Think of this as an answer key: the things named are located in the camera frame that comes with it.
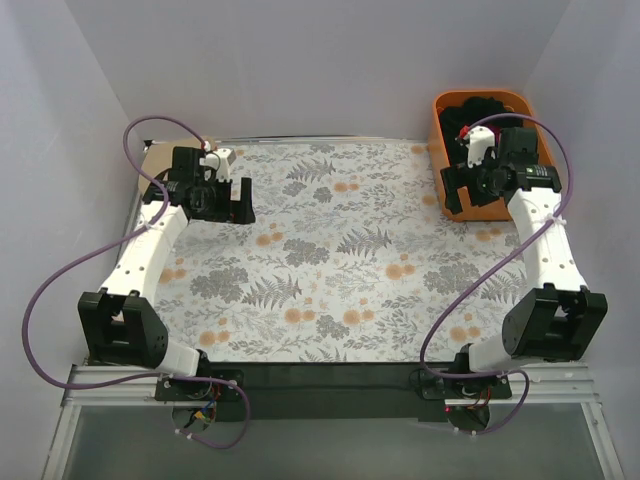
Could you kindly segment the black t-shirt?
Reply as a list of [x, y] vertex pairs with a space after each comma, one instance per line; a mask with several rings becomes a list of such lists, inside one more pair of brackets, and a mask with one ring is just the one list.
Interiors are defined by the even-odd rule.
[[476, 121], [491, 115], [507, 113], [504, 103], [493, 97], [473, 96], [465, 100], [460, 106], [450, 106], [439, 114], [439, 123], [451, 165], [467, 161], [467, 148], [456, 138], [460, 130]]

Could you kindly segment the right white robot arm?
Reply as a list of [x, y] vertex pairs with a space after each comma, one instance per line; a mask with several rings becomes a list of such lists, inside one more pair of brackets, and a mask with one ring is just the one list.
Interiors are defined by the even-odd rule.
[[445, 205], [459, 213], [466, 187], [474, 206], [504, 202], [523, 247], [527, 293], [506, 314], [500, 334], [465, 346], [444, 377], [464, 397], [475, 397], [496, 377], [536, 361], [580, 360], [600, 327], [608, 303], [589, 289], [574, 260], [561, 209], [569, 198], [553, 166], [542, 165], [533, 128], [494, 133], [464, 128], [464, 163], [442, 170]]

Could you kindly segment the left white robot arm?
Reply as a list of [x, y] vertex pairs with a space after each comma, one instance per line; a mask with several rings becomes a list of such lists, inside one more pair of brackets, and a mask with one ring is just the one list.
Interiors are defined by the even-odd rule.
[[213, 377], [199, 366], [200, 353], [171, 339], [154, 299], [165, 262], [190, 222], [255, 222], [251, 179], [241, 178], [239, 197], [232, 197], [235, 159], [229, 148], [173, 148], [170, 167], [142, 197], [137, 224], [143, 233], [127, 243], [99, 291], [83, 293], [78, 302], [92, 359], [179, 375], [178, 387], [193, 400], [211, 392]]

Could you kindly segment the beige folded t-shirt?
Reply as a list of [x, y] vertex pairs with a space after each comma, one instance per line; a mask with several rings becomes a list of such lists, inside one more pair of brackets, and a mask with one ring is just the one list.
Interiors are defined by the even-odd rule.
[[144, 154], [142, 170], [151, 177], [172, 165], [172, 152], [176, 146], [200, 148], [201, 143], [196, 138], [185, 138], [175, 141], [153, 141]]

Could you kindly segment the orange plastic basket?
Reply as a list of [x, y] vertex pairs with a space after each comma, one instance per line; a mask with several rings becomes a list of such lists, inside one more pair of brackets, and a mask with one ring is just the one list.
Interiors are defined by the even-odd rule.
[[[455, 137], [463, 127], [503, 111], [534, 115], [525, 98], [510, 90], [487, 88], [451, 90], [435, 98], [427, 150], [441, 204], [445, 203], [445, 188], [440, 171], [467, 158], [466, 149], [455, 141]], [[502, 200], [477, 207], [470, 203], [469, 194], [465, 188], [459, 190], [459, 196], [462, 206], [460, 214], [454, 215], [446, 208], [442, 210], [443, 214], [453, 221], [494, 222], [511, 219]]]

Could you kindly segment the floral patterned table mat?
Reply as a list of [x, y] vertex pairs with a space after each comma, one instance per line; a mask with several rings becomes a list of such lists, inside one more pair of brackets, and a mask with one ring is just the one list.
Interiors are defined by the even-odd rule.
[[515, 227], [447, 218], [420, 144], [219, 148], [252, 179], [256, 222], [190, 222], [154, 299], [214, 361], [449, 360], [528, 291]]

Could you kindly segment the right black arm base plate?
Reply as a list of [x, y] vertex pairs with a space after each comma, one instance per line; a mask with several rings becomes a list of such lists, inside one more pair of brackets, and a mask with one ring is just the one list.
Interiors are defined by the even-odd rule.
[[497, 377], [479, 379], [446, 379], [426, 372], [413, 370], [409, 374], [409, 385], [424, 399], [510, 399], [512, 391], [508, 380]]

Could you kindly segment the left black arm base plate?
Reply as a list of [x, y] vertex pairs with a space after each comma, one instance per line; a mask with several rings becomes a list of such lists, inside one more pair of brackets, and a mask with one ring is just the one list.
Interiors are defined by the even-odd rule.
[[163, 376], [157, 383], [153, 398], [161, 402], [239, 401], [237, 388], [243, 384], [240, 370], [214, 370], [204, 377]]

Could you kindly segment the aluminium frame rail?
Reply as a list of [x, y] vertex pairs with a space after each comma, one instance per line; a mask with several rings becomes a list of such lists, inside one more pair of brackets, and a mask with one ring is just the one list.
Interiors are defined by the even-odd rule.
[[[524, 367], [530, 380], [528, 403], [599, 403], [600, 395], [584, 363], [530, 364]], [[150, 401], [158, 373], [134, 367], [74, 366], [69, 382], [90, 388], [79, 396]]]

